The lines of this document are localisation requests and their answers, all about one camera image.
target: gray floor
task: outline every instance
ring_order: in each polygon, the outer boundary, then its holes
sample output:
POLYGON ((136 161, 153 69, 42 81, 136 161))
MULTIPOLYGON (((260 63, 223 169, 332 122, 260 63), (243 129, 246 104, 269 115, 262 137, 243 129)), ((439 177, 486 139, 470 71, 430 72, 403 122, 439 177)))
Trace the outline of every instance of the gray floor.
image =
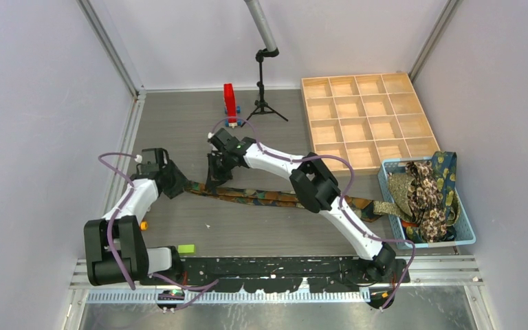
MULTIPOLYGON (((236 91, 242 116, 253 110, 257 91, 236 91)), ((262 142, 296 155, 311 150, 307 137, 300 90, 266 92, 266 100, 289 119, 276 115, 253 117, 262 142)), ((207 134, 224 118, 221 91, 150 93, 140 120, 134 151, 162 147, 187 178, 205 182, 207 134)), ((239 138, 253 136, 250 128, 230 130, 239 138)), ((234 169, 228 186, 263 190, 291 190, 288 181, 273 174, 246 168, 234 169)), ((340 178, 340 186, 349 180, 340 178)), ((382 199, 377 176, 358 176, 349 193, 367 199, 382 199)), ((146 220, 144 239, 149 247, 195 244, 197 256, 289 256, 346 255, 355 251, 325 218, 295 208, 245 206, 184 193, 172 200, 161 197, 146 220)), ((380 237, 392 238, 387 218, 369 228, 380 237)), ((410 251, 398 251, 409 254, 410 251)), ((454 254, 452 248, 419 250, 420 254, 454 254)))

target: blue plastic basket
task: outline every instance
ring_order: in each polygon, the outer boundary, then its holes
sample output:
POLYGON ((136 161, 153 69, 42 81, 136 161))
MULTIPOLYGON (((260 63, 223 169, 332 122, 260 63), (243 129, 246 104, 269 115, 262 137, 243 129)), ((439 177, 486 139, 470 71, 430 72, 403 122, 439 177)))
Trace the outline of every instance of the blue plastic basket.
MULTIPOLYGON (((393 197, 390 194, 388 189, 388 175, 387 173, 405 173, 406 162, 425 162, 432 159, 431 157, 421 157, 421 158, 404 158, 404 159, 386 159, 382 162, 382 167, 379 169, 377 174, 377 179, 379 180, 379 187, 382 189, 382 195, 384 196, 384 201, 393 203, 393 197)), ((461 200, 459 192, 456 192, 456 197, 461 200)), ((416 248, 442 248, 445 246, 456 246, 456 245, 468 245, 473 244, 476 241, 474 232, 472 231, 472 226, 468 221, 466 211, 463 207, 462 201, 460 203, 461 214, 454 224, 456 229, 456 239, 452 242, 438 242, 438 243, 416 243, 416 248)), ((388 215, 390 219, 390 224, 392 226, 393 236, 396 239, 406 239, 404 236, 404 228, 402 227, 402 222, 399 220, 399 217, 394 215, 388 215)), ((398 249, 411 249, 412 246, 408 243, 397 243, 398 249)))

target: metal tube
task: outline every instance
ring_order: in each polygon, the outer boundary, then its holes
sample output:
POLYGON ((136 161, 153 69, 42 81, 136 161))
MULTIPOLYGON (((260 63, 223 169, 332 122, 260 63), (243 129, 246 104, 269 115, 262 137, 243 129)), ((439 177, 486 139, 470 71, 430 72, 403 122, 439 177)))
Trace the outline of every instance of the metal tube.
POLYGON ((270 30, 270 26, 268 26, 268 22, 266 21, 266 17, 264 16, 264 11, 262 11, 262 7, 260 6, 260 1, 258 0, 244 0, 246 2, 247 8, 250 10, 250 14, 252 14, 252 18, 254 19, 254 23, 256 24, 256 27, 258 28, 258 32, 260 32, 260 36, 262 37, 262 40, 264 40, 264 45, 266 45, 266 50, 269 52, 273 52, 277 49, 276 41, 274 41, 274 37, 272 36, 272 31, 270 30))

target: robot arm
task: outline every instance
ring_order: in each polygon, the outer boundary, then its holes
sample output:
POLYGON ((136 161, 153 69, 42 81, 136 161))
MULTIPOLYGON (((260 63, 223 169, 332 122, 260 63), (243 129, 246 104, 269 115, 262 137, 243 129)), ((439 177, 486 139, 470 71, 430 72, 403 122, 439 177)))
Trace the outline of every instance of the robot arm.
POLYGON ((178 259, 173 247, 147 249, 140 223, 151 204, 163 193, 173 198, 183 192, 187 181, 162 148, 144 149, 137 173, 131 176, 133 187, 128 187, 116 206, 101 219, 91 220, 84 226, 88 278, 92 285, 124 282, 116 260, 109 251, 108 230, 112 230, 113 243, 120 245, 119 254, 129 276, 140 280, 153 272, 168 270, 173 259, 178 259), (112 228, 109 220, 118 209, 112 228))
POLYGON ((220 129, 215 134, 210 133, 208 141, 214 149, 211 153, 210 166, 218 166, 210 169, 215 179, 231 178, 229 172, 235 166, 257 168, 283 177, 292 183, 298 200, 303 206, 329 220, 347 238, 360 258, 376 263, 378 273, 384 275, 386 268, 393 264, 395 252, 388 244, 364 236, 347 219, 349 216, 355 225, 367 235, 376 236, 355 215, 347 203, 343 203, 342 208, 339 207, 340 190, 337 179, 322 160, 292 162, 292 160, 301 160, 305 156, 286 154, 262 144, 261 150, 254 139, 245 137, 240 141, 225 129, 220 129))

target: green object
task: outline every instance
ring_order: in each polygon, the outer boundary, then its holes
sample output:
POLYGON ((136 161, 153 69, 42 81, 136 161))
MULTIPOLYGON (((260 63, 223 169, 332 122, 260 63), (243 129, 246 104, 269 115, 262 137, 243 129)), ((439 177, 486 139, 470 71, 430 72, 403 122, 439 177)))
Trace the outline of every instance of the green object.
POLYGON ((179 254, 194 254, 195 253, 195 244, 183 244, 177 247, 179 254))

